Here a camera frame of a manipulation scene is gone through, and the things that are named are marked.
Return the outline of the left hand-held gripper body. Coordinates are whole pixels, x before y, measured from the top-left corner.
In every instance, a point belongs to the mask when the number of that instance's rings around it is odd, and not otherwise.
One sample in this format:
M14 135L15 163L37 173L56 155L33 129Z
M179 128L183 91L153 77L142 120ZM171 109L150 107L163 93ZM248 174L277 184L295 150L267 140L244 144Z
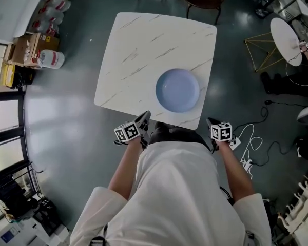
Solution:
M134 121L120 125L119 127L114 129L114 133L117 138L114 141L116 145L128 145L131 140L140 137L142 149L146 149L148 146L147 131L139 128Z

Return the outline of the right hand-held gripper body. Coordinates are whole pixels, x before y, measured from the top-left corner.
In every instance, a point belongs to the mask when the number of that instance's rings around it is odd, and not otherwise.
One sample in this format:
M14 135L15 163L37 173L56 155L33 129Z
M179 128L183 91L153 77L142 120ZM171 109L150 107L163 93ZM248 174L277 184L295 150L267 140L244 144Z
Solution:
M212 153L214 153L217 148L218 142L231 142L233 139L233 130L230 123L220 123L211 125L211 143L213 145Z

